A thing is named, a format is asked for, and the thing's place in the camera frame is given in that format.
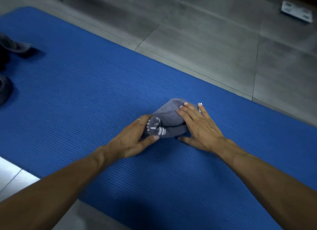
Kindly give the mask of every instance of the hand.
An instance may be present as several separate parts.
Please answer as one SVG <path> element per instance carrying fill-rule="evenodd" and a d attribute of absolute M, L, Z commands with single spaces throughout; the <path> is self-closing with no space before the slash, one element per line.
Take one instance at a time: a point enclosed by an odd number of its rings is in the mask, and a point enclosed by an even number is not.
<path fill-rule="evenodd" d="M 139 141 L 151 116 L 152 115 L 143 115 L 136 119 L 125 127 L 119 135 L 113 138 L 105 147 L 109 151 L 117 153 L 118 158 L 128 158 L 141 153 L 146 147 L 159 139 L 159 136 L 152 135 Z"/>
<path fill-rule="evenodd" d="M 179 137 L 179 140 L 198 149 L 217 154 L 219 143 L 225 141 L 226 138 L 216 126 L 215 122 L 210 118 L 203 105 L 199 103 L 198 107 L 202 114 L 187 102 L 177 110 L 177 113 L 186 122 L 192 134 L 190 138 Z"/>

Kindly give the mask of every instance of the person's left hand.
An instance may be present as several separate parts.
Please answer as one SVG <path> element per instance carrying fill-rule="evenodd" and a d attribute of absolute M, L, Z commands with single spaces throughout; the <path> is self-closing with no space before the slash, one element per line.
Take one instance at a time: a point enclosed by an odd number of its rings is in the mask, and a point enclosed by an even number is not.
<path fill-rule="evenodd" d="M 128 158 L 140 154 L 145 148 L 159 139 L 159 136 L 148 136 L 142 141 L 145 126 L 152 115 L 143 115 L 125 127 L 119 135 L 113 138 L 105 147 L 117 153 L 118 158 Z"/>

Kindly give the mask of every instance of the exercise mat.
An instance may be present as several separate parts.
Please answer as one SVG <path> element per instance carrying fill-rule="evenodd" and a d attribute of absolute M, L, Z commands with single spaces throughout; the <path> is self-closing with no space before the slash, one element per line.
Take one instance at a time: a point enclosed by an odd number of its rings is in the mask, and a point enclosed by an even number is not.
<path fill-rule="evenodd" d="M 108 143 L 171 98 L 202 102 L 224 135 L 317 190 L 317 129 L 26 7 L 0 31 L 39 51 L 11 55 L 0 156 L 44 177 Z M 219 158 L 161 139 L 109 167 L 80 199 L 133 229 L 281 229 Z"/>

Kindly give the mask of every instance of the human arm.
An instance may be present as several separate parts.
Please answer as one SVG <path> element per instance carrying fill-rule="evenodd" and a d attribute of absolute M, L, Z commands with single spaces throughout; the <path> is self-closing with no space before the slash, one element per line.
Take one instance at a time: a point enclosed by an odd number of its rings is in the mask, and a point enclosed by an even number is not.
<path fill-rule="evenodd" d="M 107 145 L 46 176 L 0 203 L 0 229 L 49 230 L 83 190 L 113 162 L 141 153 L 158 140 L 139 141 L 150 115 L 141 116 Z"/>
<path fill-rule="evenodd" d="M 226 139 L 205 108 L 190 104 L 178 110 L 192 137 L 183 142 L 219 156 L 285 230 L 316 229 L 317 192 Z"/>

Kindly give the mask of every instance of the ribbed mat surface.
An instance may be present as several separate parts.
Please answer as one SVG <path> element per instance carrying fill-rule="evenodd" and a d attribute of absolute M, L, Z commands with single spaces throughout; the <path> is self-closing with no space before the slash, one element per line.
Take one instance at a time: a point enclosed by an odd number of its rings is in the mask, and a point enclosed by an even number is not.
<path fill-rule="evenodd" d="M 34 8 L 0 31 L 42 51 L 12 55 L 0 156 L 44 177 L 106 144 L 173 97 L 203 102 L 224 135 L 317 190 L 317 129 Z M 121 160 L 81 200 L 133 229 L 280 229 L 217 157 L 175 139 Z"/>

